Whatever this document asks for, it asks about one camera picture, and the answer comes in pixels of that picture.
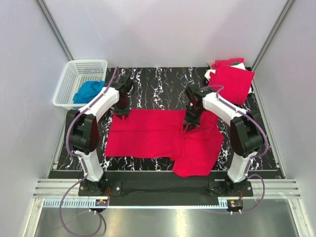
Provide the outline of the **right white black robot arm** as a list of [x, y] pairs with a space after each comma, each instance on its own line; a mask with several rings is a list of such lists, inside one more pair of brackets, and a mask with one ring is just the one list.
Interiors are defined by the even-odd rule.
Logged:
[[230, 127], [230, 145], [234, 151], [231, 166], [224, 181], [210, 187], [210, 195], [237, 196], [246, 186], [248, 171], [254, 158], [263, 156], [268, 150], [268, 139], [258, 122], [258, 112], [248, 112], [224, 99], [219, 93], [223, 86], [198, 88], [187, 86], [189, 99], [183, 130], [190, 132], [201, 124], [201, 115], [209, 111]]

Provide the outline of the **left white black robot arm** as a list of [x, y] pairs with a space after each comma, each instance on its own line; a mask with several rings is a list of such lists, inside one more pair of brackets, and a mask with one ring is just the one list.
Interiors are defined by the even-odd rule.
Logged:
[[113, 80], [88, 104], [78, 110], [71, 109], [66, 115], [66, 148], [71, 156], [79, 159], [83, 169], [80, 188], [97, 196], [110, 190], [96, 151], [100, 139], [98, 122], [110, 108], [118, 118], [127, 118], [131, 112], [130, 91], [135, 88], [128, 76], [120, 77], [117, 82]]

